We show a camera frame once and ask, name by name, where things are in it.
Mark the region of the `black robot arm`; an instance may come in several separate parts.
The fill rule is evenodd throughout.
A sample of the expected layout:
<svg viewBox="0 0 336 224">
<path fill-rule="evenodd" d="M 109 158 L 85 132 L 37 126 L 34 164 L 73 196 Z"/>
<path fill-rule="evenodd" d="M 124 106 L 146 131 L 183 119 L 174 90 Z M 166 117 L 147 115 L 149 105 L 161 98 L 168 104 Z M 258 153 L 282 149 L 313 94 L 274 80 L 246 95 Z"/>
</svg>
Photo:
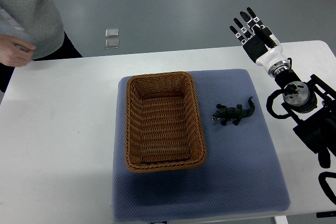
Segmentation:
<svg viewBox="0 0 336 224">
<path fill-rule="evenodd" d="M 335 90 L 315 74 L 302 82 L 292 69 L 275 73 L 280 89 L 267 99 L 266 109 L 276 119 L 292 118 L 295 134 L 324 169 L 335 155 Z"/>
</svg>

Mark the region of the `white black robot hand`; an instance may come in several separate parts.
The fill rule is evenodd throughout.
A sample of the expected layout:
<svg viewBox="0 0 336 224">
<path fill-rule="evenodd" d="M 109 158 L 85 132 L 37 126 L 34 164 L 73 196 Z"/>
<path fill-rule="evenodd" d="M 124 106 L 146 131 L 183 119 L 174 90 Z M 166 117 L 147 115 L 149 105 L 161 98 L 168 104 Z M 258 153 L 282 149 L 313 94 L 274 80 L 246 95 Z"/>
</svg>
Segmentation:
<svg viewBox="0 0 336 224">
<path fill-rule="evenodd" d="M 229 28 L 251 61 L 263 67 L 272 78 L 290 69 L 290 60 L 283 56 L 280 41 L 255 12 L 248 7 L 240 16 L 244 22 L 234 18 L 235 26 Z"/>
</svg>

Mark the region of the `person's bare hand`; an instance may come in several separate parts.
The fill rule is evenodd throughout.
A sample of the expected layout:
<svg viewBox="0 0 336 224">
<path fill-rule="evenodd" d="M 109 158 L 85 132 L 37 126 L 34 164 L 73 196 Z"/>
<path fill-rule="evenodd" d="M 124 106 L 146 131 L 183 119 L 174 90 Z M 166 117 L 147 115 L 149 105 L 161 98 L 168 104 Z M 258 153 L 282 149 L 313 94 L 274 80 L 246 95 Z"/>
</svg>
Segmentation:
<svg viewBox="0 0 336 224">
<path fill-rule="evenodd" d="M 36 47 L 25 40 L 1 35 L 1 63 L 10 67 L 27 65 L 33 57 Z"/>
</svg>

